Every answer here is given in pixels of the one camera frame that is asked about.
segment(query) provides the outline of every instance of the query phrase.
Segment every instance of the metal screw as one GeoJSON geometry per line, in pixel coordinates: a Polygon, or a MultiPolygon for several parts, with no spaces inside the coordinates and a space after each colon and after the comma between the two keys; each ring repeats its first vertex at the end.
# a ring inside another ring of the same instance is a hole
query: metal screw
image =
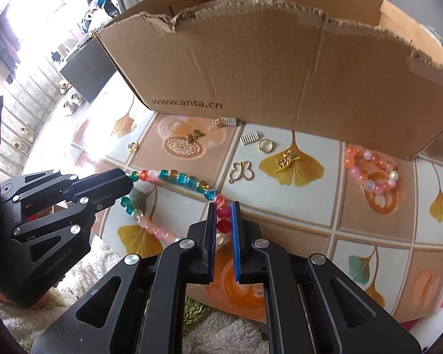
{"type": "Polygon", "coordinates": [[[72,225],[71,226],[71,233],[72,234],[79,234],[80,233],[80,226],[79,225],[72,225]]]}
{"type": "Polygon", "coordinates": [[[128,254],[125,257],[125,263],[127,265],[134,265],[135,263],[138,263],[139,257],[136,254],[128,254]]]}
{"type": "Polygon", "coordinates": [[[194,247],[194,245],[195,245],[195,242],[192,240],[189,240],[189,239],[185,239],[185,240],[182,240],[179,242],[179,246],[182,249],[190,249],[190,248],[194,247]]]}
{"type": "Polygon", "coordinates": [[[325,256],[319,253],[312,255],[310,259],[316,265],[323,265],[326,262],[325,256]]]}
{"type": "Polygon", "coordinates": [[[254,241],[254,246],[256,246],[258,249],[265,249],[269,246],[269,241],[265,240],[264,238],[258,238],[254,241]]]}

